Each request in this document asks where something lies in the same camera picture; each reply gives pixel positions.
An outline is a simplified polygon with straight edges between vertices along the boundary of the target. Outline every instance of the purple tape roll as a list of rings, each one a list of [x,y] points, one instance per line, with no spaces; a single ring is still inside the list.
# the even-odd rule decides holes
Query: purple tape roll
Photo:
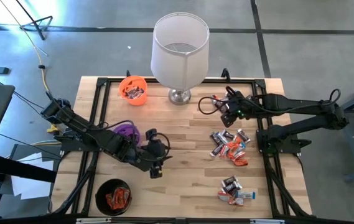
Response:
[[[127,136],[131,139],[133,136],[133,128],[135,129],[135,142],[137,143],[137,146],[140,146],[141,134],[139,133],[137,127],[133,127],[131,124],[122,124],[117,126],[117,128],[114,129],[114,132]]]

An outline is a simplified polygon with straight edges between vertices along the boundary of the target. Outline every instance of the wooden tabletop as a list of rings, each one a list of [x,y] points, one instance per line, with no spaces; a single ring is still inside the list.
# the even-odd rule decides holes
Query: wooden tabletop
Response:
[[[89,119],[97,77],[82,77],[77,93],[74,111]],[[282,80],[265,79],[268,93],[284,94]],[[245,159],[249,165],[236,167],[229,159],[209,153],[215,148],[209,135],[225,127],[220,113],[204,115],[197,103],[203,96],[224,95],[225,84],[201,84],[191,89],[192,98],[183,106],[169,102],[168,89],[158,83],[148,83],[148,99],[145,105],[131,106],[118,95],[118,83],[111,84],[111,91],[105,121],[109,124],[131,119],[141,135],[151,128],[166,134],[171,141],[170,154],[165,161],[163,177],[150,179],[148,172],[142,172],[129,164],[120,163],[101,153],[96,169],[91,217],[104,216],[95,205],[95,194],[100,185],[113,178],[123,179],[131,188],[133,200],[124,217],[196,217],[196,218],[269,218],[272,217],[266,184],[263,158],[258,152],[255,119],[237,120],[228,130],[236,133],[243,128],[252,139],[247,145]],[[229,84],[244,95],[251,95],[251,87],[245,84]],[[210,101],[203,101],[202,109],[213,110]],[[274,124],[289,124],[288,114],[273,118]],[[71,152],[60,164],[54,191],[53,208],[58,208],[74,188],[82,154]],[[304,176],[297,158],[281,154],[282,172],[286,188],[297,203],[311,213]],[[245,200],[243,207],[228,205],[217,197],[221,180],[236,175],[245,191],[255,191],[255,200]],[[282,211],[280,193],[276,191],[278,208]],[[82,190],[79,209],[83,206],[85,188]]]

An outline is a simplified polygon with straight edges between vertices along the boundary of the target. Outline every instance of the concrete floor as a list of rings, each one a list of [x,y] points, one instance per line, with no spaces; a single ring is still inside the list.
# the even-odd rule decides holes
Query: concrete floor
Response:
[[[202,17],[210,28],[254,29],[249,0],[21,3],[35,18],[54,16],[54,26],[154,27],[167,13],[187,11]],[[22,23],[29,22],[14,1],[6,4]],[[257,0],[257,5],[263,29],[354,30],[354,0]],[[1,3],[0,24],[15,24]],[[134,75],[151,76],[151,33],[48,32],[46,41],[36,33],[29,34],[49,55],[42,58],[53,94],[71,102],[82,75],[124,75],[129,69]],[[264,43],[271,75],[282,78],[287,97],[327,99],[334,88],[342,91],[340,104],[354,97],[354,35],[266,34]],[[38,64],[29,41],[17,27],[0,31],[0,66],[12,70],[9,75],[0,75],[0,81],[14,85],[20,94],[44,106],[48,99]],[[208,76],[219,76],[224,67],[232,77],[264,77],[256,34],[211,34]],[[291,117],[293,121],[305,118]],[[36,142],[51,139],[45,133],[48,126],[13,98],[0,133]],[[314,215],[354,220],[354,182],[343,181],[343,175],[354,172],[354,160],[344,135],[341,131],[315,130],[300,137],[313,141],[303,149],[302,161]],[[0,137],[0,155],[8,155],[13,144]],[[7,209],[0,207],[0,215],[7,217]]]

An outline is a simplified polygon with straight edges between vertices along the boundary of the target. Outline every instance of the white lampshade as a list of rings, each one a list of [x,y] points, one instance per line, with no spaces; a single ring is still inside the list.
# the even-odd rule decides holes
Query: white lampshade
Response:
[[[186,91],[200,84],[208,72],[207,24],[186,12],[168,14],[153,32],[151,70],[160,84]]]

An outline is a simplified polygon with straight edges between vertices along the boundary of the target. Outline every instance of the silver lamp base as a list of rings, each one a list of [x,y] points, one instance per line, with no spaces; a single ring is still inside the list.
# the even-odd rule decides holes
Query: silver lamp base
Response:
[[[170,89],[169,91],[169,99],[171,103],[175,105],[184,105],[187,104],[190,100],[191,94],[190,91],[180,91]]]

